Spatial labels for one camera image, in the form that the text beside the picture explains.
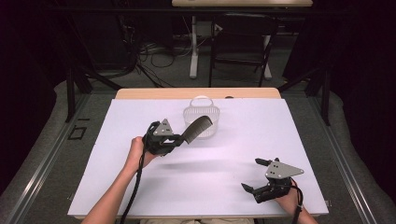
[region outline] human arm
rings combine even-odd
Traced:
[[[120,209],[120,204],[125,191],[136,174],[139,167],[140,157],[143,153],[142,137],[132,140],[131,148],[125,164],[120,170],[114,182],[101,197],[101,199],[91,209],[90,213],[82,221],[86,223],[114,223],[116,215]],[[148,165],[156,156],[146,152],[144,167]]]
[[[297,189],[291,188],[289,194],[280,198],[275,198],[275,201],[279,203],[283,210],[285,210],[289,215],[294,216],[298,204],[297,195]],[[308,213],[305,207],[302,208],[297,222],[299,224],[318,224],[311,214]]]

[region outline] white tabletop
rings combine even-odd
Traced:
[[[256,158],[304,169],[294,178],[313,215],[328,209],[282,99],[214,99],[219,128],[206,140],[184,143],[143,170],[128,218],[145,217],[279,217],[275,202],[256,203],[241,183],[262,187],[267,167]],[[150,123],[168,119],[174,133],[185,130],[183,109],[190,100],[113,100],[92,150],[68,215],[85,217],[111,185],[124,164],[131,139],[144,135]],[[119,215],[134,188],[131,182]]]

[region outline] human hand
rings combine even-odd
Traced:
[[[139,168],[140,158],[143,153],[143,141],[142,137],[137,136],[136,138],[132,139],[131,148],[128,153],[128,157],[124,164],[123,170],[136,172]],[[146,152],[145,160],[143,162],[143,167],[146,167],[157,155],[152,155],[149,152]]]

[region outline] black cable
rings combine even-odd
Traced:
[[[170,84],[170,83],[166,82],[165,80],[161,79],[160,77],[158,77],[158,76],[155,74],[155,72],[154,72],[153,70],[151,70],[150,68],[148,68],[147,66],[145,66],[145,65],[142,64],[142,67],[145,68],[145,70],[146,70],[146,69],[149,70],[149,72],[151,73],[151,75],[152,75],[152,76],[155,76],[155,77],[160,81],[160,84],[161,84],[162,87],[163,87],[163,84],[162,84],[162,83],[165,83],[165,84],[167,84],[167,85],[170,86],[170,87],[175,87],[175,86],[173,86],[172,84]]]
[[[175,62],[175,58],[176,58],[174,52],[171,52],[169,55],[172,57],[172,60],[169,64],[156,65],[156,64],[154,64],[154,55],[156,55],[156,54],[155,53],[151,54],[150,63],[152,64],[152,66],[157,67],[157,68],[165,68],[165,67],[171,66]]]
[[[146,135],[149,134],[149,130],[150,130],[151,126],[148,128]],[[134,202],[134,198],[136,196],[137,190],[139,189],[139,184],[140,184],[140,179],[143,173],[143,165],[145,162],[145,156],[146,156],[146,146],[147,146],[147,138],[145,138],[145,142],[143,143],[143,152],[142,152],[142,156],[140,157],[140,161],[139,161],[139,167],[137,169],[137,174],[136,174],[136,182],[134,183],[134,191],[132,193],[131,199],[128,202],[128,205],[125,208],[124,213],[122,214],[121,217],[121,221],[120,224],[123,224],[125,222],[126,216],[128,215],[129,210],[131,209],[131,205]]]
[[[146,77],[152,82],[152,84],[154,84],[155,87],[157,88],[163,88],[163,85],[159,84],[158,82],[156,82],[154,79],[152,79],[152,77],[146,72],[146,69],[141,65],[141,64],[137,64],[136,65],[140,71],[146,75]]]
[[[72,30],[73,34],[75,35],[75,37],[78,39],[79,43],[82,45],[82,47],[86,50],[88,56],[90,57],[90,60],[95,63],[97,66],[99,66],[100,68],[102,68],[100,66],[100,64],[94,59],[91,51],[89,50],[88,46],[85,44],[85,41],[83,40],[83,38],[81,37],[77,27],[74,25],[74,23],[72,22],[73,19],[71,19],[69,16],[65,17],[70,29]],[[139,36],[137,37],[135,44],[139,44]],[[129,43],[130,48],[129,49],[131,52],[129,54],[129,58],[128,58],[128,65],[127,67],[125,67],[122,71],[116,73],[116,74],[112,74],[112,75],[101,75],[102,77],[106,77],[107,79],[111,79],[111,78],[115,78],[115,77],[123,77],[125,75],[128,75],[129,73],[131,73],[132,71],[134,71],[134,66],[136,64],[136,58],[134,56],[134,51],[136,51],[135,49],[138,48],[138,46],[134,46],[133,44]]]
[[[139,57],[140,61],[145,62],[149,58],[149,55],[150,55],[149,51],[152,49],[155,49],[155,48],[157,48],[156,43],[147,43],[147,44],[142,45],[142,48],[140,49],[140,52],[139,52],[139,56],[144,55],[144,56],[146,56],[146,58],[141,59],[141,57]]]
[[[294,211],[294,217],[293,221],[291,222],[292,224],[296,224],[298,221],[298,216],[300,215],[301,211],[303,210],[303,192],[297,187],[297,186],[290,186],[292,189],[297,189],[297,206],[296,210]]]
[[[297,206],[294,211],[293,220],[291,222],[292,224],[296,224],[300,213],[303,211],[304,195],[303,195],[303,191],[300,188],[298,188],[297,183],[293,180],[293,178],[291,178],[291,181],[294,182],[295,186],[293,186],[293,185],[291,185],[291,186],[276,185],[276,186],[281,187],[281,188],[290,188],[290,189],[297,190]]]

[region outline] white table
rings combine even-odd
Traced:
[[[187,88],[119,91],[108,109],[68,215],[84,218],[89,213],[121,169],[131,138],[143,135],[152,121],[168,119],[174,133],[182,133],[186,128],[183,109],[197,94],[214,98],[219,107],[217,132],[209,139],[184,143],[152,161],[143,170],[128,218],[285,216],[276,202],[256,203],[241,187],[241,183],[254,188],[268,183],[264,176],[267,168],[254,160],[276,157],[304,169],[304,174],[295,179],[304,192],[308,211],[314,216],[328,214],[289,109],[276,89]],[[133,187],[134,179],[119,216]]]
[[[172,0],[174,7],[311,7],[312,0]],[[196,17],[192,16],[192,55],[190,78],[197,78],[198,48],[196,33]],[[264,77],[271,79],[271,71],[267,64]]]

